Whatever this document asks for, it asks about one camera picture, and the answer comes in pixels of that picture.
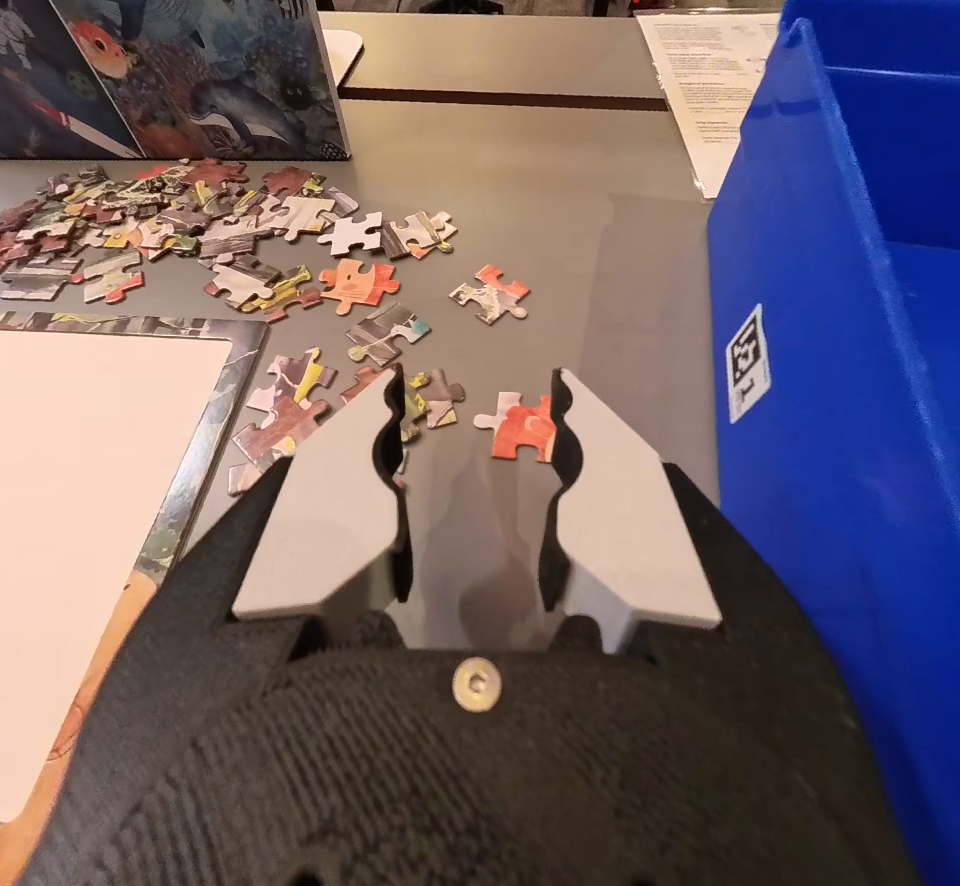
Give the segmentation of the white paper sheet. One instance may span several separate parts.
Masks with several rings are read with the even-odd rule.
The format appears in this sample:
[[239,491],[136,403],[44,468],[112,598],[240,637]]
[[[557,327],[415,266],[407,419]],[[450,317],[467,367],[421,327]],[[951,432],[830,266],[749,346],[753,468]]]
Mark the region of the white paper sheet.
[[706,200],[721,189],[781,22],[779,12],[636,12],[657,81]]

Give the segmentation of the white rounded board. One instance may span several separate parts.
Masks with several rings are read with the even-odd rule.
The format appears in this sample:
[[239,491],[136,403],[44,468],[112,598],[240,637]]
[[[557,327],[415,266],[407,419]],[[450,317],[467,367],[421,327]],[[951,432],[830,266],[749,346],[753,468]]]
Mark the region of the white rounded board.
[[325,28],[323,32],[332,74],[340,88],[364,52],[364,40],[350,29]]

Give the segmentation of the pile of puzzle pieces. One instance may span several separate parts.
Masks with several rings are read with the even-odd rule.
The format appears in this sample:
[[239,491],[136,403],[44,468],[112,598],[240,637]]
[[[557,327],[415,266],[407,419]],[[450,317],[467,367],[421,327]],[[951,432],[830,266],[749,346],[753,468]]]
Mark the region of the pile of puzzle pieces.
[[[380,212],[359,213],[359,203],[298,167],[267,172],[251,187],[245,164],[217,159],[159,163],[132,180],[111,180],[101,167],[49,176],[37,193],[2,210],[2,302],[51,303],[68,286],[82,289],[85,304],[120,304],[145,285],[147,263],[166,256],[192,260],[209,281],[203,291],[243,315],[268,325],[298,306],[307,311],[337,302],[323,300],[319,273],[344,258],[394,266],[405,258],[423,260],[453,252],[458,232],[447,211],[417,211],[401,221]],[[314,237],[327,267],[316,275],[304,264],[272,267],[258,256],[267,240],[297,243]],[[450,292],[460,306],[477,305],[477,318],[493,325],[505,316],[526,317],[522,301],[529,287],[506,282],[503,271],[486,265]],[[390,302],[347,330],[348,357],[361,364],[353,385],[341,393],[349,404],[400,357],[398,340],[414,344],[430,328],[399,302]],[[244,461],[228,474],[230,496],[257,483],[275,460],[291,455],[309,434],[325,402],[312,400],[316,388],[329,389],[337,370],[321,362],[318,347],[298,359],[278,356],[269,368],[270,385],[258,388],[246,408],[263,414],[233,436]],[[405,416],[400,427],[403,472],[408,445],[422,430],[458,422],[463,387],[434,367],[406,381]],[[524,405],[522,394],[498,393],[493,414],[478,414],[474,426],[491,432],[491,456],[516,460],[521,448],[536,450],[549,463],[556,429],[551,397]]]

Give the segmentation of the blue plastic bin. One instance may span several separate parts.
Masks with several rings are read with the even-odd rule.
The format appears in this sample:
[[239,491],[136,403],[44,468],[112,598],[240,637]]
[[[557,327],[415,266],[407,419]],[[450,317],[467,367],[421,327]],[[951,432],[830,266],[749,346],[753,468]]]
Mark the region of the blue plastic bin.
[[958,884],[959,0],[785,0],[707,232],[722,512]]

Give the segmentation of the puzzle frame tray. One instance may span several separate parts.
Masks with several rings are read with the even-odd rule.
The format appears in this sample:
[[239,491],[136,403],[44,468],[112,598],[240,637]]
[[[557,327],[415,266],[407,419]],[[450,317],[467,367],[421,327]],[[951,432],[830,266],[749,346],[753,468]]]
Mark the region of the puzzle frame tray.
[[30,799],[136,570],[179,552],[257,320],[2,312],[2,823]]

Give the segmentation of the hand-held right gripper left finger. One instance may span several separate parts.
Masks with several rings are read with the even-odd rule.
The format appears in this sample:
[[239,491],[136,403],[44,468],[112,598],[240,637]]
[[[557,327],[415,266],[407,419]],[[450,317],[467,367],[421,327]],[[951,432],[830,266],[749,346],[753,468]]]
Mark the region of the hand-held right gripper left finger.
[[403,488],[405,378],[386,367],[295,449],[232,606],[240,621],[318,616],[344,632],[408,601],[413,552]]

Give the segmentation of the printed puzzle storage box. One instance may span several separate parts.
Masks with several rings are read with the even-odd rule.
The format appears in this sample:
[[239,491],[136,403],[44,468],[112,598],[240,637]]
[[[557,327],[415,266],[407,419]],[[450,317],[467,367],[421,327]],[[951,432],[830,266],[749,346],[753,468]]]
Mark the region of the printed puzzle storage box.
[[317,0],[42,0],[140,154],[343,162]]

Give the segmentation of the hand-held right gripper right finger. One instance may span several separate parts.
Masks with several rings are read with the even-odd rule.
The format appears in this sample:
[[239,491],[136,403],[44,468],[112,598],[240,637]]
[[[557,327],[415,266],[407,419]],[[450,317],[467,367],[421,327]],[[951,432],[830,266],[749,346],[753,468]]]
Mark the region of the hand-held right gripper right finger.
[[660,454],[566,367],[553,370],[551,466],[558,476],[540,548],[544,609],[591,620],[604,654],[645,624],[722,622]]

